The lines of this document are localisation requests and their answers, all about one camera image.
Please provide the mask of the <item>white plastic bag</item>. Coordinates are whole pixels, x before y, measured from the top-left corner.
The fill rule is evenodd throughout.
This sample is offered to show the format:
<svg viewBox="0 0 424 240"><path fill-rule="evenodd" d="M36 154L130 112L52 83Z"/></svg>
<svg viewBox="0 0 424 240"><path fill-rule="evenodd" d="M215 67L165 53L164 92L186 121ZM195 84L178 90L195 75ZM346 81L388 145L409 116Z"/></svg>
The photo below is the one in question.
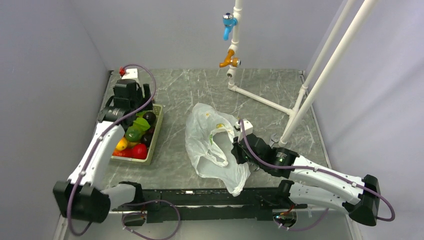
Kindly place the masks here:
<svg viewBox="0 0 424 240"><path fill-rule="evenodd" d="M238 119L197 103L185 124L185 148L196 174L221 180L234 197L242 192L251 172L247 163L238 164L231 153Z"/></svg>

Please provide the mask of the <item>dark green fake orange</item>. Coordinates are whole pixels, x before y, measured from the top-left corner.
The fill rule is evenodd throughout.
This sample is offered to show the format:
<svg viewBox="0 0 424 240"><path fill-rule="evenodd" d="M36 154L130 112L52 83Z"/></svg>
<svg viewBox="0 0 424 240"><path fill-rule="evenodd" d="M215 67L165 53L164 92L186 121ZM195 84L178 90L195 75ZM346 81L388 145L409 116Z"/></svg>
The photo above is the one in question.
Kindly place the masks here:
<svg viewBox="0 0 424 240"><path fill-rule="evenodd" d="M139 127L130 126L126 130L124 136L129 142L138 142L143 135L144 135L144 131L142 131Z"/></svg>

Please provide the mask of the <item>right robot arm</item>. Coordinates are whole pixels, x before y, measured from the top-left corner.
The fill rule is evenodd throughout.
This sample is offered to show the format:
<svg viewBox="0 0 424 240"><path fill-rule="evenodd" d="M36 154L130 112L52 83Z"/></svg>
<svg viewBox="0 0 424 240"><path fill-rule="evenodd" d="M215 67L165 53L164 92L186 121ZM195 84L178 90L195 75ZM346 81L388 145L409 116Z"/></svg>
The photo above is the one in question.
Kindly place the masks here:
<svg viewBox="0 0 424 240"><path fill-rule="evenodd" d="M238 164L249 163L267 174L281 178L276 203L318 205L347 214L353 221L374 227L378 220L380 186L370 174L346 175L323 167L284 147L270 147L254 134L235 137L231 153Z"/></svg>

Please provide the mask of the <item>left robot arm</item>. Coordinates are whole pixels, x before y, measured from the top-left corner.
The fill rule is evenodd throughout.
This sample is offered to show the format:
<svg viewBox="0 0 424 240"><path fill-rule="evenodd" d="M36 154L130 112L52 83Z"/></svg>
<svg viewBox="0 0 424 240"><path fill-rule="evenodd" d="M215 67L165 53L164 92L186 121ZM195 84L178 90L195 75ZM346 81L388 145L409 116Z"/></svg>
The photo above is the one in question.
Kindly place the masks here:
<svg viewBox="0 0 424 240"><path fill-rule="evenodd" d="M53 195L61 215L71 220L102 223L113 210L126 205L131 210L144 203L141 184L124 181L105 191L99 184L116 145L136 119L136 113L148 104L134 79L120 79L113 96L100 111L95 133L82 160L66 181L57 181Z"/></svg>

